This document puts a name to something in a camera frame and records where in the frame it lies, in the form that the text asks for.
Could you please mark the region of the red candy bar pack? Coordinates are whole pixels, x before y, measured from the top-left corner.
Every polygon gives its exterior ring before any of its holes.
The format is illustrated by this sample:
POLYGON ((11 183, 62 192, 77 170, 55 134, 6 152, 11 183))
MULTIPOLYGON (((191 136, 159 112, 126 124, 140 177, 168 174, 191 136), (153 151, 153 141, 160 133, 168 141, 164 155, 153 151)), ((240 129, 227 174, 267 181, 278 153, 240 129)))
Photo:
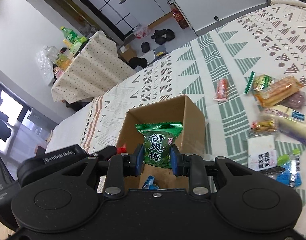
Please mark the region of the red candy bar pack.
POLYGON ((126 144, 123 144, 123 146, 117 148, 117 154, 123 154, 123 153, 128 153, 126 144))

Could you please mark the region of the blue snack pack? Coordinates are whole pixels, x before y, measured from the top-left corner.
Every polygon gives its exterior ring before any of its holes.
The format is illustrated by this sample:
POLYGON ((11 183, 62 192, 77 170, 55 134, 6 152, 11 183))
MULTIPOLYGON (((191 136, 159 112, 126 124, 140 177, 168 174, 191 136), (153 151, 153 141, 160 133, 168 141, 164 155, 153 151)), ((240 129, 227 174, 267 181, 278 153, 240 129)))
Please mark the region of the blue snack pack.
POLYGON ((145 180, 142 189, 144 190, 159 190, 160 188, 158 187, 157 184, 155 184, 155 177, 150 175, 148 178, 145 180))

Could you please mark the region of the dark green plum pack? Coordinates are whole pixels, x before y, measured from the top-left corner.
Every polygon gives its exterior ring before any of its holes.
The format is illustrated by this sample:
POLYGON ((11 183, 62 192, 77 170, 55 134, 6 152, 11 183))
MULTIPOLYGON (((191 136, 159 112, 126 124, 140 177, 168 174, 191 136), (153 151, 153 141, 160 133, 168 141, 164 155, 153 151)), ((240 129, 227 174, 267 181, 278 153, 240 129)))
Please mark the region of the dark green plum pack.
POLYGON ((182 122, 135 124, 135 127, 144 137, 144 163, 171 168, 170 148, 182 132, 182 122))

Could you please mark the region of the white black snack pack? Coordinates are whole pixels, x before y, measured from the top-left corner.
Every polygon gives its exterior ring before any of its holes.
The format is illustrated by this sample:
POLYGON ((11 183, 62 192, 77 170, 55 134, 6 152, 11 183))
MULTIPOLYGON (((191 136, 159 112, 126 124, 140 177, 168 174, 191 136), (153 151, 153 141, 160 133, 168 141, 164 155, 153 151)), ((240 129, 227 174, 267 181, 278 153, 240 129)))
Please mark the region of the white black snack pack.
POLYGON ((278 166, 274 135, 258 135, 247 139, 247 165, 266 176, 277 176, 285 171, 278 166))

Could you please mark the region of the small mixed nut pack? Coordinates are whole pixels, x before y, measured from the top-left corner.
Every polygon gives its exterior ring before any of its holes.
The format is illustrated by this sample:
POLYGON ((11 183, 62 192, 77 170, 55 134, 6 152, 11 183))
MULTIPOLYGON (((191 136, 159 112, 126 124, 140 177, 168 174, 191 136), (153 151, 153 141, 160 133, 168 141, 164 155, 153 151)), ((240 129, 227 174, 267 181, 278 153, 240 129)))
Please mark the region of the small mixed nut pack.
POLYGON ((274 119, 253 121, 251 124, 251 135, 272 134, 278 131, 278 124, 274 119))

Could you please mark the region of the pink orange small snack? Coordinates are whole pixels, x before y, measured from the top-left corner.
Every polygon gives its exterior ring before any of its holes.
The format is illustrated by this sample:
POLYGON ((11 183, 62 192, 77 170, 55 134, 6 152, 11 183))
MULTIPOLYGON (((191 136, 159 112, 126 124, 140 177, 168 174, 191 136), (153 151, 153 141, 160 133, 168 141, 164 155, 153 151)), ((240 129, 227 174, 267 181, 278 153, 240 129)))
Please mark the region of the pink orange small snack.
POLYGON ((227 101, 228 99, 228 80, 222 78, 216 82, 215 98, 216 101, 227 101))

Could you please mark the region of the light green snack pack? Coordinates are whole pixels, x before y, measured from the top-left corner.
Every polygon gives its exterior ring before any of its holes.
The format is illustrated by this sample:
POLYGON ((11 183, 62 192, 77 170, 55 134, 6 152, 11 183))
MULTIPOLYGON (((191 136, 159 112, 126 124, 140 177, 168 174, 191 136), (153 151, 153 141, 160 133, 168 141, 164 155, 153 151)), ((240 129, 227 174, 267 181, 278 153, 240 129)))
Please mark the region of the light green snack pack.
POLYGON ((279 167, 285 170, 280 172, 276 181, 292 188, 301 186, 301 152, 299 149, 294 149, 290 154, 281 155, 277 159, 279 167))

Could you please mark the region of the green round cracker pack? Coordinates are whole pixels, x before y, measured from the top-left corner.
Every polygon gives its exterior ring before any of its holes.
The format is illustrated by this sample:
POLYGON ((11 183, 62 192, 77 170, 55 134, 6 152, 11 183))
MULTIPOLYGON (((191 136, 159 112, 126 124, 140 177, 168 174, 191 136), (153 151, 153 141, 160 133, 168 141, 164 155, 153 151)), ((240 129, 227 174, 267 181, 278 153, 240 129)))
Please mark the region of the green round cracker pack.
POLYGON ((263 89, 272 85, 273 83, 274 83, 273 77, 266 75, 266 74, 259 74, 259 73, 252 71, 247 81, 246 88, 244 90, 244 94, 248 94, 250 91, 255 91, 259 93, 263 89))

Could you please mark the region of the long white bread pack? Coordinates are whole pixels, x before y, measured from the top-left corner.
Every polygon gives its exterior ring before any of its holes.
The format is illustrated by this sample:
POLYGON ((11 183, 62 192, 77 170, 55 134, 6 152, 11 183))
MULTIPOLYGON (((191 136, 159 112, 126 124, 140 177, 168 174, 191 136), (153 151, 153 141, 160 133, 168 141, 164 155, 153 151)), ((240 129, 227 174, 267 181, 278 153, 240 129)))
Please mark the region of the long white bread pack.
POLYGON ((281 133, 306 145, 306 115, 285 107, 275 105, 261 111, 263 118, 274 119, 281 133))

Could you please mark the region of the orange biscuit pack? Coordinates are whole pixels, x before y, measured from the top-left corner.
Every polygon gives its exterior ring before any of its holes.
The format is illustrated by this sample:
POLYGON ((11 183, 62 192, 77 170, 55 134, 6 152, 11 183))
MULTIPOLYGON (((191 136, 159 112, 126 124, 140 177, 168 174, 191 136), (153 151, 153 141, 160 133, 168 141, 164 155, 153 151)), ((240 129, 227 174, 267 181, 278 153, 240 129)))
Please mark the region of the orange biscuit pack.
POLYGON ((272 107, 303 87, 294 76, 286 76, 257 93, 255 97, 262 107, 272 107))

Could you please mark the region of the purple snack pack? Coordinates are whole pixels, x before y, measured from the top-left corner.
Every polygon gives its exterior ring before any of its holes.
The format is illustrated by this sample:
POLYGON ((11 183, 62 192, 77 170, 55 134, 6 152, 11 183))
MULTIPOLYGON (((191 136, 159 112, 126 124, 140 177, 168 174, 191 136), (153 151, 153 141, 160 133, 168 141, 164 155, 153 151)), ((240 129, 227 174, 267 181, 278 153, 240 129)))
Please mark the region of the purple snack pack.
POLYGON ((295 110, 302 109, 306 105, 306 94, 302 91, 296 92, 286 98, 281 104, 295 110))

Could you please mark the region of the pink water bottle pack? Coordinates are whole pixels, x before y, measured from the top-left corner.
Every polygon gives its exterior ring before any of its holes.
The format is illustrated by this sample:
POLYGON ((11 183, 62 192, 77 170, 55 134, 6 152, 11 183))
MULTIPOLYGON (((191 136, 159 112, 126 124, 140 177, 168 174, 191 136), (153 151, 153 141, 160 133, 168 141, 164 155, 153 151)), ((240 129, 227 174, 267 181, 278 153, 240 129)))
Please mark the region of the pink water bottle pack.
POLYGON ((146 25, 138 24, 134 27, 132 33, 137 39, 141 39, 147 37, 151 33, 151 29, 146 25))

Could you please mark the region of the green soda bottle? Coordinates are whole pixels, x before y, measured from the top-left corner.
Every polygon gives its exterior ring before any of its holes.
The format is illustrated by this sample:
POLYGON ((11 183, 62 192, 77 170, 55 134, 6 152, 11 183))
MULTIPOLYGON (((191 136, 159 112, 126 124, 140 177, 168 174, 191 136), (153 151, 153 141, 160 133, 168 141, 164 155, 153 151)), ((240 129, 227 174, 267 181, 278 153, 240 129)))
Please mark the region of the green soda bottle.
POLYGON ((71 44, 74 44, 76 40, 78 40, 78 35, 73 29, 69 29, 69 28, 65 28, 64 26, 61 26, 60 30, 62 31, 65 39, 71 44))

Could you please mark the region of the red drink bottle box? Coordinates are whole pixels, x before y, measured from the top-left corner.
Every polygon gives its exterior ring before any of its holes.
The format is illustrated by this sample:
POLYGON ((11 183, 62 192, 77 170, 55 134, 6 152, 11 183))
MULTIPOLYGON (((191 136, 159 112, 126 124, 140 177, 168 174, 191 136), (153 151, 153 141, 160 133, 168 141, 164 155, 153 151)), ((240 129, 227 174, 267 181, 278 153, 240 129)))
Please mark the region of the red drink bottle box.
POLYGON ((188 23, 186 22, 186 20, 184 19, 184 16, 181 14, 181 12, 178 10, 178 8, 176 7, 176 5, 174 5, 174 3, 172 3, 170 5, 172 13, 173 13, 173 17, 174 19, 177 21, 177 23, 179 24, 179 26, 182 29, 186 29, 189 27, 188 23))

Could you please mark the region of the patterned bed blanket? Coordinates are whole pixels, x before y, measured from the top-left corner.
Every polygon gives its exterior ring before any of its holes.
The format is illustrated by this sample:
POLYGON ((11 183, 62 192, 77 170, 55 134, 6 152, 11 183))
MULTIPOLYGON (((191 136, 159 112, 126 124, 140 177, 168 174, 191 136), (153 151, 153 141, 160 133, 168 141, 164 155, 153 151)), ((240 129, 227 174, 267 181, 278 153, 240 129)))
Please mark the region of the patterned bed blanket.
MULTIPOLYGON (((247 136, 264 108, 250 91, 251 72, 274 82, 294 76, 306 94, 306 5, 297 0, 273 0, 257 10, 206 33, 155 62, 91 103, 81 146, 93 153, 115 145, 126 113, 136 107, 188 96, 204 114, 204 152, 247 164, 247 136), (216 101, 216 82, 228 80, 227 101, 216 101)), ((306 115, 306 105, 299 110, 306 115)), ((275 143, 279 155, 301 152, 301 186, 306 203, 306 145, 282 134, 275 143)))

